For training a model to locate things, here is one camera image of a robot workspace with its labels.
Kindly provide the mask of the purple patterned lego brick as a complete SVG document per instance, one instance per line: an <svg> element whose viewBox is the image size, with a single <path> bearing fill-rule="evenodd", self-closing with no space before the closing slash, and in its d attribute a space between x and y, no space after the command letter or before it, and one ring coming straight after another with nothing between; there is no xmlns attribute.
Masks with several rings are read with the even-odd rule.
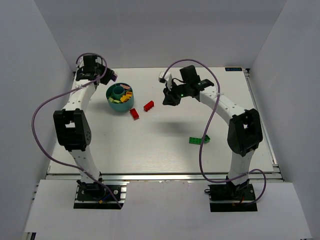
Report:
<svg viewBox="0 0 320 240"><path fill-rule="evenodd" d="M124 89L128 89L129 86L125 85L125 84L121 84L121 87L123 87Z"/></svg>

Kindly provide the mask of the yellow long lego brick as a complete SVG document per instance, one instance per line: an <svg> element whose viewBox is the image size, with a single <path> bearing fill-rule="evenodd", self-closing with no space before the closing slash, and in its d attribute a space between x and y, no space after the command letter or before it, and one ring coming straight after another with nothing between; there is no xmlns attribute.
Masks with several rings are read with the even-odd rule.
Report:
<svg viewBox="0 0 320 240"><path fill-rule="evenodd" d="M130 98L132 94L133 94L132 92L127 91L125 95Z"/></svg>

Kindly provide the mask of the orange square lego brick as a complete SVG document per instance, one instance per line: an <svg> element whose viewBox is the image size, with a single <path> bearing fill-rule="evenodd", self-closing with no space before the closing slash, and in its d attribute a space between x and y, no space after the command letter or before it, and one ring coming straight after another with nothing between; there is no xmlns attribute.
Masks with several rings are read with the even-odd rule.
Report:
<svg viewBox="0 0 320 240"><path fill-rule="evenodd" d="M127 102L130 98L131 98L131 97L128 96L128 95L123 95L123 96L120 98L120 101L121 101L122 103L125 103L125 102Z"/></svg>

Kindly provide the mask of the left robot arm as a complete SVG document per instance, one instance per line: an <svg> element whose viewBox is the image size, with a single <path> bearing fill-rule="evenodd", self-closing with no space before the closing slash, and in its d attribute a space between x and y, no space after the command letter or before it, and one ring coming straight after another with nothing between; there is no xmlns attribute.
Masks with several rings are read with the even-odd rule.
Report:
<svg viewBox="0 0 320 240"><path fill-rule="evenodd" d="M85 111L108 68L104 58L94 53L80 55L76 67L68 101L53 113L53 121L58 143L72 156L80 172L78 184L93 188L101 174L91 154L92 132Z"/></svg>

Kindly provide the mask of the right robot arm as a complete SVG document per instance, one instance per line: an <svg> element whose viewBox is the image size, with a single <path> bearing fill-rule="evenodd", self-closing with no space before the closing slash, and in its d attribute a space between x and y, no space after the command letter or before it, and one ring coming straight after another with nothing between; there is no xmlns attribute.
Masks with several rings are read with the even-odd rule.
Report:
<svg viewBox="0 0 320 240"><path fill-rule="evenodd" d="M227 124L227 144L232 151L226 182L241 189L249 182L252 156L263 140L259 112L245 109L218 91L218 85L202 80L194 65L180 69L182 83L177 85L171 73L162 71L158 80L165 84L163 105L177 106L182 98L191 97L210 107Z"/></svg>

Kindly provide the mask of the teal divided round container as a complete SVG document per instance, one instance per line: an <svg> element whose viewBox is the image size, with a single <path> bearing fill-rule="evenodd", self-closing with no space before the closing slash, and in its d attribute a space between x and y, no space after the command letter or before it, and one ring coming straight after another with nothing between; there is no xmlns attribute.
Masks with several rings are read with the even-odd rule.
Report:
<svg viewBox="0 0 320 240"><path fill-rule="evenodd" d="M133 108L134 92L127 83L113 84L107 89L105 96L110 107L116 112L127 112Z"/></svg>

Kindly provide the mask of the red long lego brick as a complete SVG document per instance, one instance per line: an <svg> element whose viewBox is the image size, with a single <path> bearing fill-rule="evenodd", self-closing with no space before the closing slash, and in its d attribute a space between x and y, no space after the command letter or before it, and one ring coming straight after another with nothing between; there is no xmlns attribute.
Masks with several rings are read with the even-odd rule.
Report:
<svg viewBox="0 0 320 240"><path fill-rule="evenodd" d="M153 100L151 100L151 101L149 101L147 104L145 104L145 105L143 106L143 110L144 110L145 112L148 112L148 111L149 111L150 109L152 109L154 106L155 106L155 103L154 103Z"/></svg>

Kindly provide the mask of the green flat lego plate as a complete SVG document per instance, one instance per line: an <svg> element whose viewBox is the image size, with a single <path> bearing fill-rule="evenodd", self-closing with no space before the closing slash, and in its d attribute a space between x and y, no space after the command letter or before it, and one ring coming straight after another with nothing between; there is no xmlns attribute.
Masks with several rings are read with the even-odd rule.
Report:
<svg viewBox="0 0 320 240"><path fill-rule="evenodd" d="M201 142L202 142L202 139L201 139L201 138L198 138L198 137L189 137L188 142L189 142L190 144L200 145Z"/></svg>

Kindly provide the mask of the green small lego brick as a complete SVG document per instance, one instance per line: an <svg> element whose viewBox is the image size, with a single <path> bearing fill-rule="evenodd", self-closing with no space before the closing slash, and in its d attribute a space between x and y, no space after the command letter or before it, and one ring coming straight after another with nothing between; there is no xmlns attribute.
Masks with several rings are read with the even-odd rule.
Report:
<svg viewBox="0 0 320 240"><path fill-rule="evenodd" d="M201 138L201 142L204 144L207 144L210 141L211 141L211 138L207 134Z"/></svg>

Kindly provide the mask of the right table logo sticker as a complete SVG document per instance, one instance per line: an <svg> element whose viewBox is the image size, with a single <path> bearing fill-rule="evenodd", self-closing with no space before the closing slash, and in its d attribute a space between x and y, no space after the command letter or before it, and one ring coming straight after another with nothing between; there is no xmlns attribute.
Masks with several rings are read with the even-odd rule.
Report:
<svg viewBox="0 0 320 240"><path fill-rule="evenodd" d="M226 72L242 72L243 69L241 67L225 67Z"/></svg>

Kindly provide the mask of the aluminium front table rail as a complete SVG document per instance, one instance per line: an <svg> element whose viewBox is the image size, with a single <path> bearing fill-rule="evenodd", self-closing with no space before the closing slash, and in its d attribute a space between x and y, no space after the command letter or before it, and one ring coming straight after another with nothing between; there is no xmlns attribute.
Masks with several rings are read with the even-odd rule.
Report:
<svg viewBox="0 0 320 240"><path fill-rule="evenodd" d="M202 181L201 174L102 174L104 181ZM79 173L49 173L46 180L78 180Z"/></svg>

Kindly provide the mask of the aluminium table rail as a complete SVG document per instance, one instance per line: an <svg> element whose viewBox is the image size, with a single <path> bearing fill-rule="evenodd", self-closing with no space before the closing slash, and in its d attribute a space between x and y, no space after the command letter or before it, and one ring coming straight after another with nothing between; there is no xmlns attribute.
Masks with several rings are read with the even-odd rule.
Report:
<svg viewBox="0 0 320 240"><path fill-rule="evenodd" d="M201 174L102 174L104 181L202 181ZM49 173L46 180L78 180L79 173Z"/></svg>
<svg viewBox="0 0 320 240"><path fill-rule="evenodd" d="M275 152L274 152L274 148L272 146L271 140L270 140L270 136L268 133L268 130L266 129L266 125L265 125L265 121L263 119L262 113L261 113L261 108L259 106L259 103L257 101L256 95L255 95L255 91L253 90L252 84L251 84L251 75L250 75L250 68L245 68L243 70L243 74L247 83L247 87L250 93L250 97L252 100L252 103L255 107L256 110L258 110L259 114L260 114L260 121L261 121L261 127L262 127L262 134L263 134L263 141L265 142L267 151L268 151L268 155L270 157L271 163L272 163L272 167L273 167L273 174L272 175L279 175L279 178L276 178L275 180L273 180L273 182L277 181L277 182L285 182L283 175L281 173L281 169L279 167L277 158L275 156Z"/></svg>

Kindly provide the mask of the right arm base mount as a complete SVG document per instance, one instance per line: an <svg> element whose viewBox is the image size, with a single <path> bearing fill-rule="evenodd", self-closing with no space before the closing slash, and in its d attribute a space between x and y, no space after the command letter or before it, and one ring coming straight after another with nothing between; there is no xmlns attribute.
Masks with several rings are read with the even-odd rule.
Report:
<svg viewBox="0 0 320 240"><path fill-rule="evenodd" d="M258 207L252 184L242 189L235 196L229 195L225 184L209 185L204 193L209 196L212 213L257 212Z"/></svg>

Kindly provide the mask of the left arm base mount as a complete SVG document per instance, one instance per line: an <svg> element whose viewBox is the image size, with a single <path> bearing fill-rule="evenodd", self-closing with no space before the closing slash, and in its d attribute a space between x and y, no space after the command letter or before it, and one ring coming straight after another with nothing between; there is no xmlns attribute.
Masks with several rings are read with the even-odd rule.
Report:
<svg viewBox="0 0 320 240"><path fill-rule="evenodd" d="M110 192L105 188L98 186L98 189L86 189L78 185L73 208L81 210L120 210L124 204L122 196L122 185L107 185L119 206Z"/></svg>

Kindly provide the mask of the aluminium right table rail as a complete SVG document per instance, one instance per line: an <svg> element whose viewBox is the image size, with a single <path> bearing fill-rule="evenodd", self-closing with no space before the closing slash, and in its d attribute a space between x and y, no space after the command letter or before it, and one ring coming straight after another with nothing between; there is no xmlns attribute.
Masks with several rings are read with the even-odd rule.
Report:
<svg viewBox="0 0 320 240"><path fill-rule="evenodd" d="M275 152L274 152L274 148L272 146L271 140L270 140L270 136L268 133L268 130L266 129L266 125L265 125L265 121L263 119L262 113L261 113L261 108L259 106L259 103L257 101L256 95L255 95L255 91L253 90L252 84L251 84L251 75L250 75L250 68L245 68L243 70L243 74L247 83L247 87L250 93L250 97L252 100L252 103L255 107L256 110L258 110L259 114L260 114L260 121L261 121L261 127L262 127L262 134L263 134L263 141L265 142L267 151L268 151L268 155L270 157L271 163L272 163L272 167L273 167L273 174L272 175L279 175L279 178L276 178L275 180L273 180L273 182L277 181L277 182L285 182L283 175L281 173L281 169L279 167L277 158L275 156Z"/></svg>

